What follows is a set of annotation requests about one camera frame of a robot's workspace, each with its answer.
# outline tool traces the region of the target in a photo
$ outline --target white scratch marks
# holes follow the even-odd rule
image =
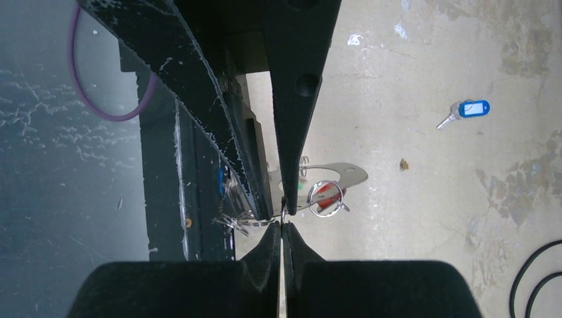
[[[406,34],[406,30],[402,26],[401,21],[397,25],[394,26],[394,33],[398,34],[404,40],[410,40],[410,38],[408,38],[408,35]]]
[[[360,34],[355,34],[353,33],[352,35],[349,36],[349,40],[347,40],[347,45],[360,45],[361,42],[359,41],[359,38],[363,38],[362,35]]]
[[[160,66],[160,72],[164,70],[164,67],[168,65],[173,60],[173,58],[167,58],[166,61]]]
[[[408,12],[408,10],[410,10],[411,7],[412,7],[412,3],[410,2],[410,0],[402,0],[402,11],[404,13]]]

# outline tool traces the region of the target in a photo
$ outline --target small debris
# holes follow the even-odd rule
[[[404,159],[402,159],[400,161],[400,171],[404,171],[408,169],[410,169],[410,165]]]

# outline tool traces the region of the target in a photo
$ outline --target metal key ring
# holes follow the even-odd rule
[[[236,218],[238,224],[242,225],[243,227],[265,227],[273,222],[275,222],[275,219],[271,218],[269,220],[265,220],[265,221],[257,221],[254,218],[254,214],[252,213],[252,210],[248,210],[245,212],[240,213],[240,215],[238,215],[238,217]]]
[[[316,193],[316,190],[321,187],[324,184],[333,184],[336,188],[337,191],[339,192],[339,199],[337,202],[337,206],[336,208],[328,213],[328,214],[320,214],[317,211],[314,211],[314,209],[312,209],[312,196]],[[318,181],[316,182],[312,187],[310,187],[310,191],[308,191],[308,203],[310,203],[310,205],[308,206],[308,209],[317,217],[332,217],[334,216],[342,207],[344,207],[345,205],[343,204],[343,190],[341,189],[341,187],[339,186],[339,184],[337,184],[337,182],[335,181],[330,181],[330,180],[322,180],[322,181]]]
[[[213,222],[215,223],[219,223],[222,225],[225,225],[233,230],[237,230],[240,233],[244,234],[246,237],[250,235],[250,233],[248,232],[248,230],[242,226],[238,220],[222,213],[221,214],[221,219],[214,219]]]

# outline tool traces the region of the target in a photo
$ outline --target black cable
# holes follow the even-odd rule
[[[546,251],[547,249],[562,244],[562,240],[555,240],[553,242],[550,242],[548,244],[543,245],[541,248],[537,249],[533,254],[531,254],[531,256],[529,256],[529,258],[523,263],[523,266],[521,266],[521,269],[519,270],[519,272],[517,273],[517,276],[515,276],[515,280],[513,281],[513,285],[511,286],[511,291],[510,291],[510,299],[509,299],[509,308],[510,308],[510,317],[511,318],[515,318],[515,293],[517,292],[517,288],[519,287],[519,283],[521,282],[521,279],[523,278],[523,275],[525,274],[525,272],[527,271],[527,269],[529,268],[529,266],[531,266],[531,264],[535,261],[535,259],[542,254],[542,252]],[[525,309],[525,318],[531,318],[531,308],[533,307],[533,303],[535,302],[535,298],[537,297],[537,294],[539,293],[539,291],[541,290],[541,288],[548,283],[549,281],[551,281],[552,279],[562,276],[562,272],[556,272],[556,273],[552,273],[546,277],[544,277],[533,289],[533,292],[531,293],[531,296],[529,296],[529,300],[527,301],[527,307]]]

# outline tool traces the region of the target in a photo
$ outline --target paint splatter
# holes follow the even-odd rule
[[[363,38],[361,35],[359,34],[352,34],[349,36],[349,40],[347,40],[347,45],[360,45],[361,42],[359,42],[359,38]]]
[[[544,153],[523,163],[516,162],[502,179],[489,179],[482,169],[476,170],[480,183],[486,189],[491,209],[517,226],[523,224],[533,211],[538,198],[558,200],[562,207],[562,131],[554,131],[544,144]]]
[[[397,25],[394,26],[394,32],[398,34],[404,40],[409,40],[408,35],[406,34],[406,30],[402,26],[402,22],[400,21]]]

